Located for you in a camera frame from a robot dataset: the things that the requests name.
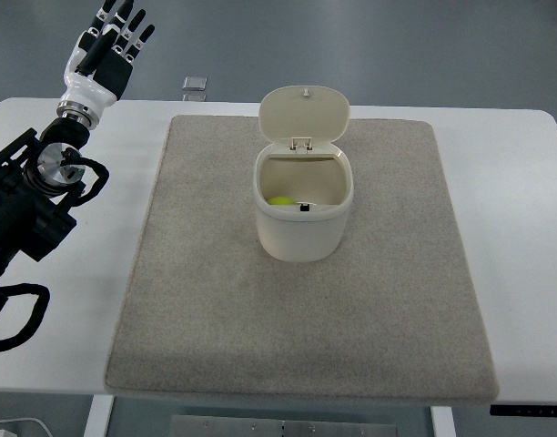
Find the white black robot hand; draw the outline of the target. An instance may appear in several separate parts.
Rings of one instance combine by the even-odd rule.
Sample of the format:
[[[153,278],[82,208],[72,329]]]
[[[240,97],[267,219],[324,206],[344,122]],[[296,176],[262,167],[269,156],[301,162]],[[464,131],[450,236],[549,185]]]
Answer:
[[[56,113],[92,130],[106,108],[123,96],[134,62],[155,31],[143,24],[146,11],[132,1],[105,1],[77,39],[69,57]]]

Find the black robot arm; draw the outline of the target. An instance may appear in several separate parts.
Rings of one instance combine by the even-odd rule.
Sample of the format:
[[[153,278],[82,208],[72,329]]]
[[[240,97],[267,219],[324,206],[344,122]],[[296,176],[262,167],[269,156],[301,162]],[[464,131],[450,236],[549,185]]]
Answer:
[[[18,252],[39,261],[56,249],[76,226],[69,210],[107,183],[107,168],[80,154],[89,137],[83,121],[59,117],[0,151],[0,278]]]

